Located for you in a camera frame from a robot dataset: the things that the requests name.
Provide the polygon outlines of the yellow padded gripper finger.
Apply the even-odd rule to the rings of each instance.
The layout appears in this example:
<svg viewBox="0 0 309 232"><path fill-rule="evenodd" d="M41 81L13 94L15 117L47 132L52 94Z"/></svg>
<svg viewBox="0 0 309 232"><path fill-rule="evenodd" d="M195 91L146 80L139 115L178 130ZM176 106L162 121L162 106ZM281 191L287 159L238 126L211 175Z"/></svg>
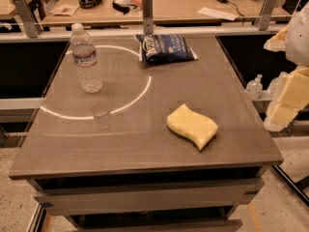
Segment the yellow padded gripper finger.
<svg viewBox="0 0 309 232"><path fill-rule="evenodd" d="M309 104L309 68L297 66L280 80L276 94L267 108L264 126L281 131Z"/></svg>
<svg viewBox="0 0 309 232"><path fill-rule="evenodd" d="M272 52L285 51L286 50L286 38L290 25L283 27L273 37L268 39L264 44L264 49Z"/></svg>

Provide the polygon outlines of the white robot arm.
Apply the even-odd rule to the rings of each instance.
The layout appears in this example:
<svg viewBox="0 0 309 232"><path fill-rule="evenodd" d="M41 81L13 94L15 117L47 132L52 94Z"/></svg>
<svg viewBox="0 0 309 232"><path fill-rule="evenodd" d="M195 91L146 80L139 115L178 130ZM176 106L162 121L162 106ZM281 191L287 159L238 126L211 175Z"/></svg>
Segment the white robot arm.
<svg viewBox="0 0 309 232"><path fill-rule="evenodd" d="M267 40L264 49L284 51L286 59L296 64L292 72L276 78L264 120L268 131L281 131L309 104L309 3Z"/></svg>

